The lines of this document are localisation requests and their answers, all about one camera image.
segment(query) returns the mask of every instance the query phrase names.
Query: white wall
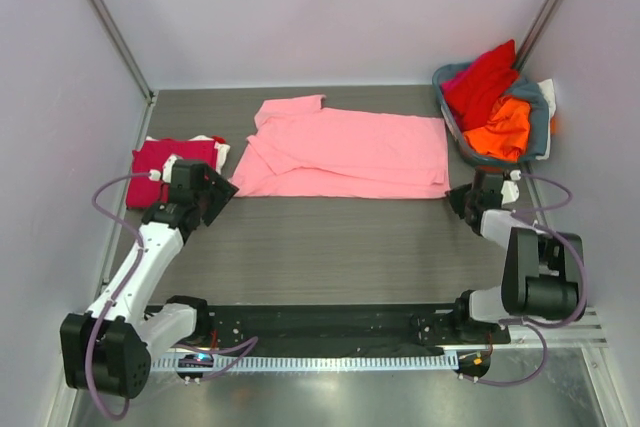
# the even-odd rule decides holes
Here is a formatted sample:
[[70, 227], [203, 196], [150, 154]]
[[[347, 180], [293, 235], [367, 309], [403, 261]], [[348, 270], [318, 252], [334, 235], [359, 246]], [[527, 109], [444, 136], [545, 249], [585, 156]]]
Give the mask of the white wall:
[[91, 194], [127, 170], [143, 109], [86, 0], [0, 0], [2, 425], [44, 425], [110, 227]]
[[553, 220], [583, 236], [590, 303], [634, 399], [640, 391], [639, 36], [638, 0], [564, 0], [526, 65], [533, 77], [554, 79], [561, 121], [550, 160], [535, 171], [575, 192]]
[[543, 0], [105, 0], [155, 88], [424, 83]]

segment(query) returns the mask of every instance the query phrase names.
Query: folded pink cloth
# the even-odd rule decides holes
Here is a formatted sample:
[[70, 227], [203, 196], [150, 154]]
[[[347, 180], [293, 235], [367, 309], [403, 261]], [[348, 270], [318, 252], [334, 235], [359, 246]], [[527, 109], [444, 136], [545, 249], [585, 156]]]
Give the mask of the folded pink cloth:
[[442, 119], [323, 108], [324, 95], [267, 100], [233, 175], [236, 196], [440, 198]]

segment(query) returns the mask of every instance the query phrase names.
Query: red cloth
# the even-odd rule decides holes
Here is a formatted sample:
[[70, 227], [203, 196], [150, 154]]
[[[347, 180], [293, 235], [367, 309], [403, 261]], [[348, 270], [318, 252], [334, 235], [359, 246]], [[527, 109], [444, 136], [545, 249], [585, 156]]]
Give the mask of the red cloth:
[[442, 84], [460, 130], [487, 125], [494, 104], [518, 78], [518, 71], [511, 68], [515, 60], [516, 43], [510, 40], [482, 54], [468, 69]]
[[[218, 150], [216, 143], [224, 139], [214, 137], [212, 140], [147, 140], [139, 151], [133, 151], [133, 173], [149, 172], [156, 169], [162, 172], [162, 166], [172, 154], [183, 159], [204, 160], [212, 168], [216, 168]], [[167, 188], [161, 181], [153, 181], [144, 177], [131, 179], [127, 191], [127, 208], [146, 209], [154, 202], [167, 201]]]

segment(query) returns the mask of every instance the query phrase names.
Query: laundry basket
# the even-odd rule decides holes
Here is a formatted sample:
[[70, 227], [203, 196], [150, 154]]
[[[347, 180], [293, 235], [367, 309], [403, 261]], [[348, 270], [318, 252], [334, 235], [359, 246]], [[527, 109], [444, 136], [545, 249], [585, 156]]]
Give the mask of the laundry basket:
[[447, 105], [446, 100], [444, 99], [444, 94], [442, 92], [441, 85], [453, 79], [458, 72], [461, 72], [467, 69], [471, 65], [471, 62], [463, 63], [463, 64], [449, 64], [444, 67], [440, 67], [433, 74], [433, 88], [436, 91], [436, 98], [438, 104], [440, 104], [440, 110], [442, 111], [442, 115], [444, 117], [444, 121], [449, 128], [449, 132], [453, 136], [456, 141], [456, 145], [460, 152], [460, 155], [470, 165], [488, 165], [491, 167], [500, 167], [505, 169], [511, 169], [518, 166], [518, 162], [525, 162], [528, 160], [532, 160], [535, 156], [522, 155], [518, 162], [509, 162], [506, 160], [496, 159], [495, 157], [489, 157], [487, 155], [482, 155], [477, 153], [473, 148], [467, 143], [464, 135], [460, 131], [458, 124], [456, 123], [453, 113], [451, 109]]

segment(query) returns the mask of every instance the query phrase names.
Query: floor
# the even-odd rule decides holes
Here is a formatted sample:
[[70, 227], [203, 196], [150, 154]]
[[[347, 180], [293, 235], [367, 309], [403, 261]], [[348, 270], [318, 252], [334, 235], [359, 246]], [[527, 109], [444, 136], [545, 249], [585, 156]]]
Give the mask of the floor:
[[[430, 86], [162, 91], [148, 135], [223, 136], [231, 145], [223, 174], [231, 176], [265, 99], [315, 93], [336, 108], [439, 116]], [[452, 186], [473, 176], [452, 142], [449, 174]], [[519, 205], [529, 205], [521, 190]], [[125, 234], [115, 265], [131, 243]], [[474, 235], [445, 200], [236, 198], [192, 235], [152, 302], [174, 294], [217, 304], [450, 302], [500, 283], [503, 262], [504, 252]]]
[[[540, 351], [496, 351], [489, 375], [515, 380]], [[109, 405], [115, 412], [121, 399]], [[459, 381], [451, 372], [232, 375], [184, 386], [154, 374], [122, 427], [605, 427], [579, 349], [551, 350], [535, 380], [510, 389]], [[112, 425], [78, 396], [72, 427]]]

